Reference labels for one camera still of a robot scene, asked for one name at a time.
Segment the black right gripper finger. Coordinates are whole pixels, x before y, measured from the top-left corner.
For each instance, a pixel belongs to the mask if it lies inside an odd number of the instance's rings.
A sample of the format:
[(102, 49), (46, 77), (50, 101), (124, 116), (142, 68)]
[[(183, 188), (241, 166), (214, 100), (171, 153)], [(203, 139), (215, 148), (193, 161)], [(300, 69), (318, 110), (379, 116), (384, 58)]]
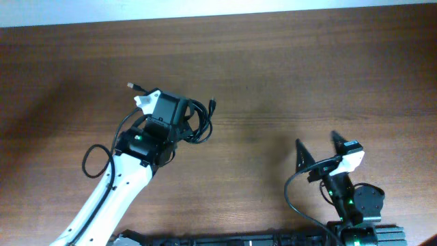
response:
[(295, 141), (296, 144), (296, 173), (308, 172), (314, 165), (315, 160), (306, 149), (300, 139)]
[(344, 139), (337, 131), (332, 131), (330, 135), (332, 137), (336, 154), (345, 155), (348, 151), (345, 143), (347, 143), (348, 141)]

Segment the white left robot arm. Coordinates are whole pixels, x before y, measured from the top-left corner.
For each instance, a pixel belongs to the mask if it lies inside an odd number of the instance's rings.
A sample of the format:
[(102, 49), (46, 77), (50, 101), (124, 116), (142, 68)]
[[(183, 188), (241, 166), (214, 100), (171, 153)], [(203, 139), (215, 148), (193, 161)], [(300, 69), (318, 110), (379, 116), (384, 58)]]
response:
[(191, 100), (153, 90), (134, 98), (142, 116), (122, 132), (101, 181), (54, 245), (106, 245), (136, 196), (184, 138)]

